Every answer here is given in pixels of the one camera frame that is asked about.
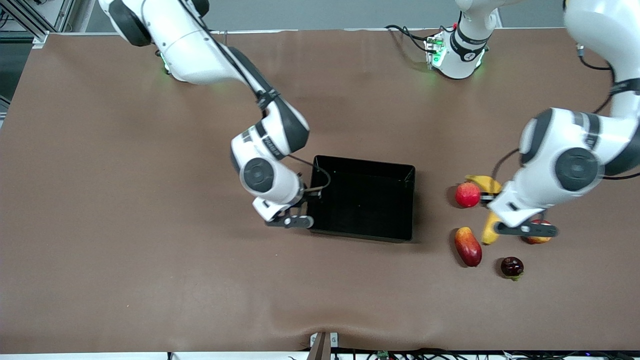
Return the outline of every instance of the yellow banana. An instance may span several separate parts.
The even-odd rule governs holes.
[[[499,222],[500,218],[493,211],[489,212],[489,216],[484,223],[484,230],[482,231],[482,243],[485,245],[491,245],[498,240],[500,234],[493,230],[495,223]]]
[[[467,181],[471,181],[478,185],[483,192],[486,193],[499,193],[502,190],[502,185],[494,180],[490,176],[486,175],[467,175],[465,176]]]

